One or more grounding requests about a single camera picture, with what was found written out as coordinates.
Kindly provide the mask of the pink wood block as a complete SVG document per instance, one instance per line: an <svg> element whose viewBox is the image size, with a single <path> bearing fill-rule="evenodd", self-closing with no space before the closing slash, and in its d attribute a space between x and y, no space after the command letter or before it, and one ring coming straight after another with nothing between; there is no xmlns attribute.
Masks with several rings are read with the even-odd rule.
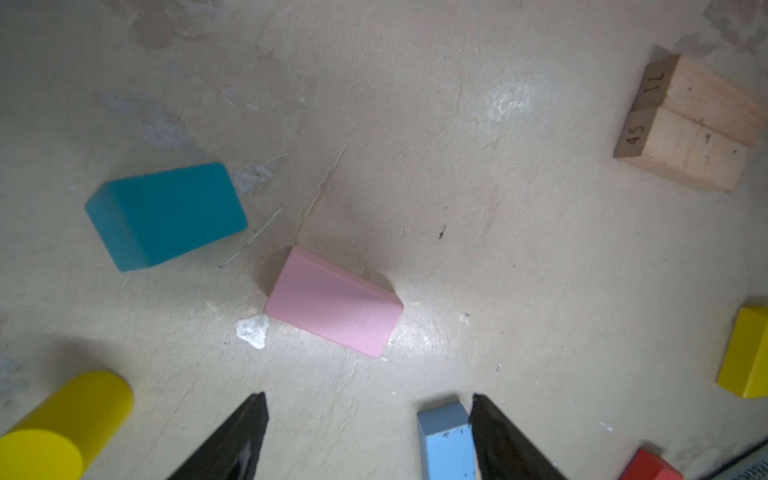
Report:
<svg viewBox="0 0 768 480"><path fill-rule="evenodd" d="M371 358L379 358L404 311L400 298L293 246L264 313Z"/></svg>

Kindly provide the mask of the natural wood block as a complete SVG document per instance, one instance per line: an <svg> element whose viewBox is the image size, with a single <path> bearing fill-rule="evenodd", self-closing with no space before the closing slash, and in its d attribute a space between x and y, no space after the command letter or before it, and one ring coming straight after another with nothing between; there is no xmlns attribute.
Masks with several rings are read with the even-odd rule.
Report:
<svg viewBox="0 0 768 480"><path fill-rule="evenodd" d="M744 146L662 107L630 112L614 157L707 192L735 189L750 154Z"/></svg>
<svg viewBox="0 0 768 480"><path fill-rule="evenodd" d="M631 109L664 108L742 145L755 147L767 98L682 54L649 63Z"/></svg>

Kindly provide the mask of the light blue wood block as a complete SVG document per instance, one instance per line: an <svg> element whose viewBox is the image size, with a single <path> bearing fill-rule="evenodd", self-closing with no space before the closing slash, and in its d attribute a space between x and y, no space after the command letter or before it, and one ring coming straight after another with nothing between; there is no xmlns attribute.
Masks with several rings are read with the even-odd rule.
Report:
<svg viewBox="0 0 768 480"><path fill-rule="evenodd" d="M472 428L460 402L419 412L417 425L423 479L476 478Z"/></svg>

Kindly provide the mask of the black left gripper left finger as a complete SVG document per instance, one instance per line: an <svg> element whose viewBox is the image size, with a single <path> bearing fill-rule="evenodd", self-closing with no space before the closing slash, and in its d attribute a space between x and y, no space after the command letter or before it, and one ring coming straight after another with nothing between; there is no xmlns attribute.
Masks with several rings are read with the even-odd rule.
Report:
<svg viewBox="0 0 768 480"><path fill-rule="evenodd" d="M266 394L252 393L168 479L253 480L268 421Z"/></svg>

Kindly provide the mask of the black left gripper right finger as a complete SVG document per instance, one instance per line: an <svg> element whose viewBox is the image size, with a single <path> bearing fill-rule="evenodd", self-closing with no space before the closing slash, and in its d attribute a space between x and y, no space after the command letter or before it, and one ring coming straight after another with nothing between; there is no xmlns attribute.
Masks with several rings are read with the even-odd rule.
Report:
<svg viewBox="0 0 768 480"><path fill-rule="evenodd" d="M469 423L483 480L566 479L488 396L473 395Z"/></svg>

